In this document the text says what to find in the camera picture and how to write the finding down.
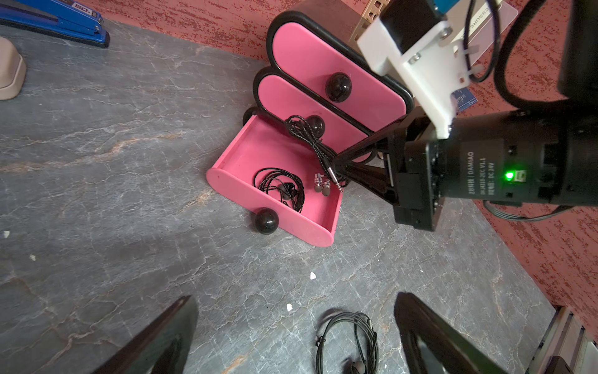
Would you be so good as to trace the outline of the pink bottom drawer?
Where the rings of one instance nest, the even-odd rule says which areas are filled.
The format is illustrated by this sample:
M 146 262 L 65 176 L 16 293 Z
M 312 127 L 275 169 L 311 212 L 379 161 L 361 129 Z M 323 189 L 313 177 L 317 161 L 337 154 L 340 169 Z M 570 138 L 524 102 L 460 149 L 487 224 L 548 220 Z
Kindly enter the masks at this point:
M 293 179 L 278 175 L 264 187 L 260 184 L 276 169 L 300 179 L 294 189 L 305 193 L 300 212 L 281 197 L 284 183 Z M 334 243 L 342 196 L 331 187 L 329 196 L 316 193 L 315 175 L 322 171 L 313 150 L 290 137 L 283 126 L 261 115 L 253 115 L 242 126 L 227 149 L 207 173 L 211 187 L 227 199 L 253 213 L 263 208 L 274 210 L 279 228 L 318 247 Z

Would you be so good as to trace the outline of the black braided earphones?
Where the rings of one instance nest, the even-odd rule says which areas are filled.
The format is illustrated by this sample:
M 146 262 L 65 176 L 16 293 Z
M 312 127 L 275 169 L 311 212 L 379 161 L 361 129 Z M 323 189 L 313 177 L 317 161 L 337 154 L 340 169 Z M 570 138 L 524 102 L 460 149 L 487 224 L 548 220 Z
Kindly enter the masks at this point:
M 342 192 L 348 186 L 349 180 L 336 172 L 333 167 L 333 159 L 337 156 L 337 152 L 322 141 L 325 133 L 324 120 L 318 115 L 311 115 L 307 118 L 300 115 L 291 115 L 283 124 L 292 137 L 306 143 L 313 150 L 322 171 Z

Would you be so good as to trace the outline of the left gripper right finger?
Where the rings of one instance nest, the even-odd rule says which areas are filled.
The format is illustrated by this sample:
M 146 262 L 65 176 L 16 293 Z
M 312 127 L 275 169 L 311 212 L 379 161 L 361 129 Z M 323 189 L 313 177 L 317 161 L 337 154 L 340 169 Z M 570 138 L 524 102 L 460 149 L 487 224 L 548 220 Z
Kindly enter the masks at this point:
M 396 325 L 410 373 L 503 373 L 415 294 L 400 292 Z

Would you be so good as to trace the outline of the pink top drawer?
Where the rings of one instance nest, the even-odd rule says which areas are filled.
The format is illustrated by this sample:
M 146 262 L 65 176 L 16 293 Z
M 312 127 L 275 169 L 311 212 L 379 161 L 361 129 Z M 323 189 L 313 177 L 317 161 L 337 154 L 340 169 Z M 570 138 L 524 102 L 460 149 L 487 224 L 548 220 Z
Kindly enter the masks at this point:
M 353 49 L 318 26 L 297 20 L 273 24 L 269 53 L 280 70 L 371 131 L 414 107 L 402 86 L 372 73 Z

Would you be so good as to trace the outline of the black pink drawer cabinet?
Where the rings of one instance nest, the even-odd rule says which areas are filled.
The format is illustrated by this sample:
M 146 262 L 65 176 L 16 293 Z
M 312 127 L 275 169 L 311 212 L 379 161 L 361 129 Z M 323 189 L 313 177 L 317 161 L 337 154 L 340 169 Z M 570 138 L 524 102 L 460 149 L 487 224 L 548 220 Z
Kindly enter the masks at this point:
M 253 84 L 256 109 L 247 113 L 235 149 L 242 161 L 315 161 L 312 149 L 283 122 L 319 117 L 323 142 L 340 153 L 411 112 L 403 84 L 373 73 L 358 51 L 365 20 L 341 1 L 303 1 L 276 16 L 266 34 L 270 65 Z

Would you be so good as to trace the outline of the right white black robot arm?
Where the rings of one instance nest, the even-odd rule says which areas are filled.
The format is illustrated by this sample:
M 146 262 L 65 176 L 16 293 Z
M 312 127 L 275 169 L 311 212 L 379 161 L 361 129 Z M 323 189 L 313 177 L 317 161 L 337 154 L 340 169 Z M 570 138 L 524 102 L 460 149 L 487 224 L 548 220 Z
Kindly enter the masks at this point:
M 507 206 L 551 204 L 554 214 L 597 204 L 597 4 L 574 1 L 558 78 L 559 101 L 510 92 L 506 67 L 542 7 L 530 1 L 506 36 L 494 29 L 488 74 L 509 112 L 458 118 L 454 93 L 480 82 L 468 41 L 448 43 L 450 2 L 394 1 L 358 40 L 370 69 L 399 74 L 418 100 L 410 113 L 335 157 L 336 172 L 392 205 L 395 220 L 436 228 L 447 198 Z

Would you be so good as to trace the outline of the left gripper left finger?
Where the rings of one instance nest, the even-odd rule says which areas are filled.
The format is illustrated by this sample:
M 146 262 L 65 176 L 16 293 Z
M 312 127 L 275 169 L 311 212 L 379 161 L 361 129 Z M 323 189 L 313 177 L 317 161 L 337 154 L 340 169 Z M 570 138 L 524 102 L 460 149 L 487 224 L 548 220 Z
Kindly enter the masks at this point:
M 198 319 L 196 300 L 182 296 L 96 373 L 182 373 Z

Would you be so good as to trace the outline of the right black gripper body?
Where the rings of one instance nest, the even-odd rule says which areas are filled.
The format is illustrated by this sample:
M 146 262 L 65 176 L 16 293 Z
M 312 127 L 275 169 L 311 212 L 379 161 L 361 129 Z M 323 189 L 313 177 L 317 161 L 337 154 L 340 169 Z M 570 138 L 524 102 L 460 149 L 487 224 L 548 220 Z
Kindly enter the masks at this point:
M 433 232 L 446 198 L 517 205 L 519 123 L 513 112 L 461 118 L 448 139 L 417 109 L 387 126 L 396 223 Z

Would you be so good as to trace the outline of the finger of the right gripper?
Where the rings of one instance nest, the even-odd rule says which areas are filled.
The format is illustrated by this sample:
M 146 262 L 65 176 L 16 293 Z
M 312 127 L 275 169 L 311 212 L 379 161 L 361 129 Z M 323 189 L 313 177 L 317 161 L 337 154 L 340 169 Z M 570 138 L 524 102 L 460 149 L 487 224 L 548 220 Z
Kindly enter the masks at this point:
M 335 171 L 396 171 L 396 131 L 389 128 L 375 132 L 339 153 L 333 167 Z
M 389 173 L 384 168 L 345 168 L 343 171 L 352 182 L 356 182 L 389 204 L 397 205 L 397 194 Z

